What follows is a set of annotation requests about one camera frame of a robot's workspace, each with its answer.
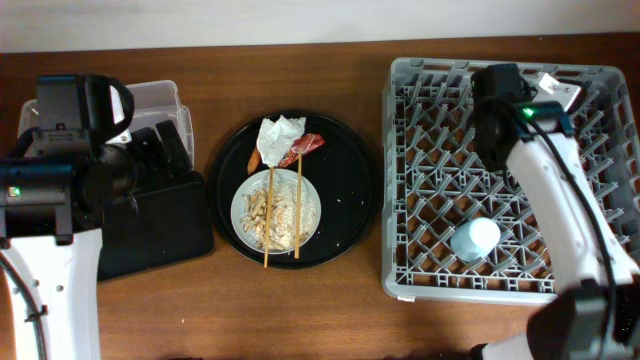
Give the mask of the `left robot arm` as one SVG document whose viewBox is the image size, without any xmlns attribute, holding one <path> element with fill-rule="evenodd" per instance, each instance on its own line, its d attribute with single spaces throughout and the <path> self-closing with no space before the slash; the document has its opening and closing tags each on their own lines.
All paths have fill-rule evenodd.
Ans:
<svg viewBox="0 0 640 360">
<path fill-rule="evenodd" d="M 175 83 L 42 76 L 1 162 L 1 267 L 21 359 L 97 359 L 97 284 L 208 252 Z"/>
</svg>

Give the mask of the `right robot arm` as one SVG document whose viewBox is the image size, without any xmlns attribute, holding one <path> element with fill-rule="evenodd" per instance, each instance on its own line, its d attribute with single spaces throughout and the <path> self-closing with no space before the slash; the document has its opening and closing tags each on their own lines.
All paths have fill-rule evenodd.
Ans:
<svg viewBox="0 0 640 360">
<path fill-rule="evenodd" d="M 475 346 L 476 359 L 636 359 L 639 265 L 623 249 L 591 190 L 567 101 L 540 90 L 514 63 L 471 77 L 475 150 L 490 171 L 508 170 L 534 212 L 557 296 L 526 330 Z"/>
</svg>

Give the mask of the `light blue cup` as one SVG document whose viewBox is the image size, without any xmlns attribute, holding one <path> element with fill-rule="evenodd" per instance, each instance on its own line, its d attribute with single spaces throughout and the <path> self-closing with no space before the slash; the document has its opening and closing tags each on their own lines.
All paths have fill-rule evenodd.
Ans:
<svg viewBox="0 0 640 360">
<path fill-rule="evenodd" d="M 501 230 L 489 218 L 475 218 L 455 229 L 451 237 L 454 254 L 465 262 L 487 256 L 499 243 Z"/>
</svg>

